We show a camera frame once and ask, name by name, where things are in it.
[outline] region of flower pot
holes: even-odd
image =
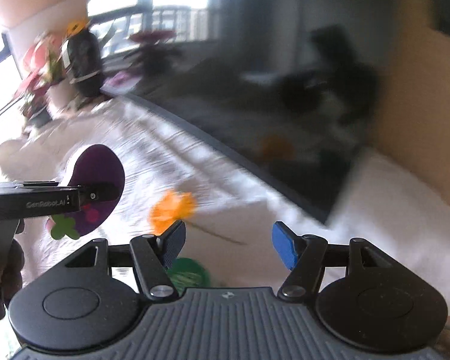
[[[77,90],[67,79],[63,79],[58,84],[52,85],[47,91],[50,102],[56,109],[65,108],[77,94]]]
[[[37,112],[35,112],[29,119],[30,124],[36,128],[41,128],[51,121],[52,117],[50,116],[46,105],[43,106],[43,108],[41,108]]]

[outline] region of black screen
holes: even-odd
[[[106,68],[125,56],[132,93],[325,221],[367,139],[395,0],[110,1],[89,3]],[[142,30],[176,36],[137,49]]]

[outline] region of red flower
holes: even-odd
[[[136,43],[156,44],[176,37],[173,30],[140,31],[130,35],[128,39]]]

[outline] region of orange flower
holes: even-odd
[[[168,191],[150,210],[149,220],[152,226],[152,234],[159,236],[174,221],[191,217],[196,207],[197,203],[190,192]]]

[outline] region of green round object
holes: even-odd
[[[210,287],[210,275],[194,259],[176,259],[167,274],[180,295],[188,287]]]

